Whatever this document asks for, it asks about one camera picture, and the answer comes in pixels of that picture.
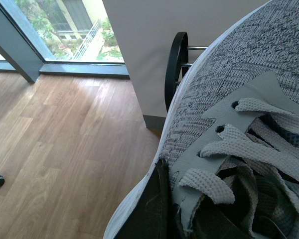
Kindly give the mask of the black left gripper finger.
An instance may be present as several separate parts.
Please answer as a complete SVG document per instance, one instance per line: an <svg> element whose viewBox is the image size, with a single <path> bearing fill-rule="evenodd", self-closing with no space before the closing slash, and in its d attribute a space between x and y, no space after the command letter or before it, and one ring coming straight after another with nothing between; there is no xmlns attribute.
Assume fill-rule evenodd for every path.
<svg viewBox="0 0 299 239"><path fill-rule="evenodd" d="M117 239L165 239L168 222L168 166L159 159L139 202Z"/></svg>

